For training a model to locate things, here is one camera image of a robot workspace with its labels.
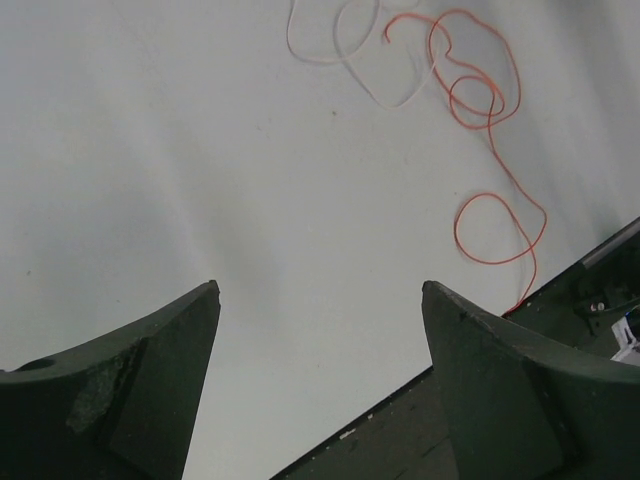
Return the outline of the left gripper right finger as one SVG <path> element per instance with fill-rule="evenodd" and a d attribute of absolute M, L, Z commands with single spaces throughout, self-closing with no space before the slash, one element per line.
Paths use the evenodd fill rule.
<path fill-rule="evenodd" d="M 436 281 L 422 311 L 462 479 L 636 479 L 639 369 L 495 316 Z"/>

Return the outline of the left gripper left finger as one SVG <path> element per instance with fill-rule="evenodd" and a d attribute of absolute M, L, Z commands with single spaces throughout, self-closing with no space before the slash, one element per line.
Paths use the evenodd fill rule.
<path fill-rule="evenodd" d="M 110 333 L 2 372 L 2 478 L 181 478 L 219 295 L 206 282 Z"/>

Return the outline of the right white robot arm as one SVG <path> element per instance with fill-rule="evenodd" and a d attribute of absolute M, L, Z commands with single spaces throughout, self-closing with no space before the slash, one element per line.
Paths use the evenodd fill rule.
<path fill-rule="evenodd" d="M 611 359 L 639 367 L 639 308 L 626 313 L 612 325 L 611 330 L 618 344 L 618 351 Z"/>

